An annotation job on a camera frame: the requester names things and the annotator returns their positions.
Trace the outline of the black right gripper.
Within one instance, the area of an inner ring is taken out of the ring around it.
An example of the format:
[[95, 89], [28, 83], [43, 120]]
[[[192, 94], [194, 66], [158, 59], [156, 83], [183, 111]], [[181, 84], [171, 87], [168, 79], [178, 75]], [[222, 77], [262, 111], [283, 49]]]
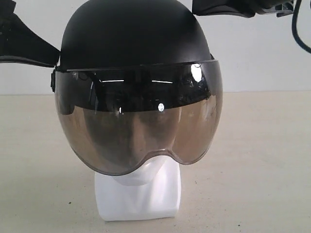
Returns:
[[[277, 17], [292, 15], [294, 0], [257, 0], [258, 14], [276, 14]], [[255, 11], [245, 0], [193, 0], [192, 13], [197, 16], [231, 15], [254, 17]]]

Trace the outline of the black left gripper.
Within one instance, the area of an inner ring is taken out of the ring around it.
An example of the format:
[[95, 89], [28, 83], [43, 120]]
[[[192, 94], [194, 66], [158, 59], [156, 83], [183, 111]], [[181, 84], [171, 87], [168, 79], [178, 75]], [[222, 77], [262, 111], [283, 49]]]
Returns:
[[0, 62], [54, 67], [60, 51], [14, 14], [14, 0], [0, 0]]

